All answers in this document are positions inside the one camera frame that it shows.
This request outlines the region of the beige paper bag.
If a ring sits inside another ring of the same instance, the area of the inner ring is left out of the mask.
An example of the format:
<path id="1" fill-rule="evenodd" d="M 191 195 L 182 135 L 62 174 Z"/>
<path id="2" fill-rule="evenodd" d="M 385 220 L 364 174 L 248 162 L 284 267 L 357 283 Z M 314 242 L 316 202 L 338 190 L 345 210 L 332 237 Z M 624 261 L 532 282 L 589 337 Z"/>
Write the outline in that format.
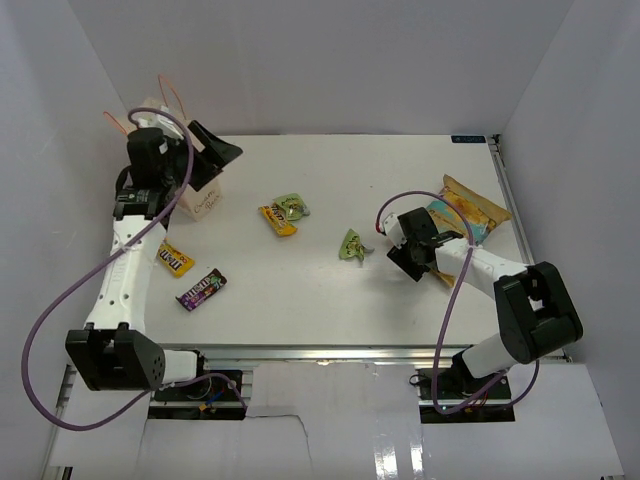
<path id="1" fill-rule="evenodd" d="M 141 107 L 160 109 L 176 117 L 184 126 L 193 118 L 185 110 L 178 91 L 171 81 L 164 75 L 157 75 L 158 91 L 147 96 L 140 104 Z M 127 135 L 135 129 L 125 114 L 116 117 L 104 111 L 103 116 L 122 135 Z M 202 220 L 222 198 L 221 186 L 218 178 L 211 180 L 202 189 L 189 186 L 178 201 L 179 208 L 195 221 Z"/>

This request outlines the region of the kettle chips bag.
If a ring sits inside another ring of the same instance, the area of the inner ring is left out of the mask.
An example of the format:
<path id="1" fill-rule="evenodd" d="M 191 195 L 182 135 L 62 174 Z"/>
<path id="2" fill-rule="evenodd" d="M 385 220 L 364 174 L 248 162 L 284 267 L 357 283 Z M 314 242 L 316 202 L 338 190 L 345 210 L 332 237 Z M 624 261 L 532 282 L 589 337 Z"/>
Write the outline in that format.
<path id="1" fill-rule="evenodd" d="M 512 218 L 511 213 L 477 194 L 449 175 L 443 176 L 443 187 L 439 196 L 451 203 L 468 221 L 479 246 L 502 223 Z M 467 228 L 460 216 L 442 200 L 433 200 L 426 207 L 439 233 L 455 231 L 468 236 Z"/>

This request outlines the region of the green mints packet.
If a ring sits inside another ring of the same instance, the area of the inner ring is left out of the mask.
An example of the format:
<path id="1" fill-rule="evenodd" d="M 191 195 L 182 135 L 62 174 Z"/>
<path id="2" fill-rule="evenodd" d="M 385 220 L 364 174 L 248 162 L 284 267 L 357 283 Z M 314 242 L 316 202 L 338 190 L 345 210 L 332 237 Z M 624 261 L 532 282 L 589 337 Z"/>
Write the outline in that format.
<path id="1" fill-rule="evenodd" d="M 375 252 L 375 248 L 362 242 L 361 236 L 353 229 L 349 229 L 341 243 L 338 257 L 340 260 L 357 259 L 363 262 L 367 255 Z"/>
<path id="2" fill-rule="evenodd" d="M 276 197 L 274 203 L 290 222 L 296 222 L 311 214 L 306 202 L 298 193 L 290 193 Z"/>

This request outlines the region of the yellow candy bar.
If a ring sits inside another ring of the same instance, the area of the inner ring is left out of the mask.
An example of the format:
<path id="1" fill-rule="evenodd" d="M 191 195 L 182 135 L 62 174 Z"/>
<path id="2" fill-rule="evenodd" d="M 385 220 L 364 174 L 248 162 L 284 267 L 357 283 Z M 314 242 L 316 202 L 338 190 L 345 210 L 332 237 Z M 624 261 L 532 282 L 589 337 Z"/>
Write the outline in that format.
<path id="1" fill-rule="evenodd" d="M 276 204 L 260 206 L 259 212 L 279 237 L 288 237 L 297 232 L 297 228 L 286 219 Z"/>

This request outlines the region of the yellow M&M packet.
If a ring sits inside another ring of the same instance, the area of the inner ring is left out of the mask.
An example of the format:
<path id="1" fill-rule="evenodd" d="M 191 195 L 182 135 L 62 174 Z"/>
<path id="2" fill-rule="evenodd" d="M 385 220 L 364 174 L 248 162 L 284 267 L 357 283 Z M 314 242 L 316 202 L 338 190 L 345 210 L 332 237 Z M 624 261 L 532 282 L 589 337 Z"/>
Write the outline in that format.
<path id="1" fill-rule="evenodd" d="M 175 278 L 183 277 L 195 266 L 191 257 L 173 247 L 167 240 L 162 241 L 157 257 Z"/>

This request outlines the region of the brown M&M packet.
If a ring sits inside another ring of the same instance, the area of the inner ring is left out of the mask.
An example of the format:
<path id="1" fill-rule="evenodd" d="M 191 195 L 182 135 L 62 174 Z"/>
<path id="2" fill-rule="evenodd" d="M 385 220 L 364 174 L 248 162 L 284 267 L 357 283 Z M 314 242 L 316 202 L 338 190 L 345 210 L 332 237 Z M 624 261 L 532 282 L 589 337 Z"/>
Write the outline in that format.
<path id="1" fill-rule="evenodd" d="M 185 310 L 193 311 L 216 294 L 227 282 L 227 278 L 217 268 L 214 268 L 188 291 L 177 296 L 176 301 Z"/>

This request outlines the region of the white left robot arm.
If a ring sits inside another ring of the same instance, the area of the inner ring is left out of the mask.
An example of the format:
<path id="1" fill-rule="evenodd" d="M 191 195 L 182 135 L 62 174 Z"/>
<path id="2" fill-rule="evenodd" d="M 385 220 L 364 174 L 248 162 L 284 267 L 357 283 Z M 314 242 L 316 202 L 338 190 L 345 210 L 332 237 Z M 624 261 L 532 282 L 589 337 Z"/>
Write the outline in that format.
<path id="1" fill-rule="evenodd" d="M 220 202 L 144 232 L 106 269 L 89 319 L 164 347 L 432 345 L 448 293 L 387 258 L 374 217 L 400 190 L 438 184 L 445 137 L 234 136 Z"/>

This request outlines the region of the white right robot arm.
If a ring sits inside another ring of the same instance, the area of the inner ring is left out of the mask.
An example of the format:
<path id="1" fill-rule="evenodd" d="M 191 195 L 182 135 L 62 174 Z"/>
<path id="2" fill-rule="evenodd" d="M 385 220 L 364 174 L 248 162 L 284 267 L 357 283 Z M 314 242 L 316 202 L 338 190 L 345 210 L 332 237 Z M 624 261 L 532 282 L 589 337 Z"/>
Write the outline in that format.
<path id="1" fill-rule="evenodd" d="M 517 364 L 530 364 L 579 341 L 583 325 L 559 270 L 549 262 L 526 265 L 473 247 L 461 233 L 440 233 L 424 207 L 388 215 L 381 227 L 387 253 L 414 281 L 428 272 L 453 276 L 495 302 L 498 333 L 453 357 L 433 373 L 440 391 L 472 399 L 488 380 Z"/>

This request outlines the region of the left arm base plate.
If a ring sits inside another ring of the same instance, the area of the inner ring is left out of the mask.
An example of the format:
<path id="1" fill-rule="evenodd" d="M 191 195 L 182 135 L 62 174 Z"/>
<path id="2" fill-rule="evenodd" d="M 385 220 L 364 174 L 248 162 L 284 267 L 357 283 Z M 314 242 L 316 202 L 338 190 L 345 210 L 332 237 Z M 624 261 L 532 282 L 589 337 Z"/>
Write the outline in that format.
<path id="1" fill-rule="evenodd" d="M 186 387 L 173 387 L 153 394 L 149 405 L 150 420 L 243 420 L 245 409 L 233 387 L 243 395 L 241 370 L 217 370 L 229 381 L 212 377 Z"/>

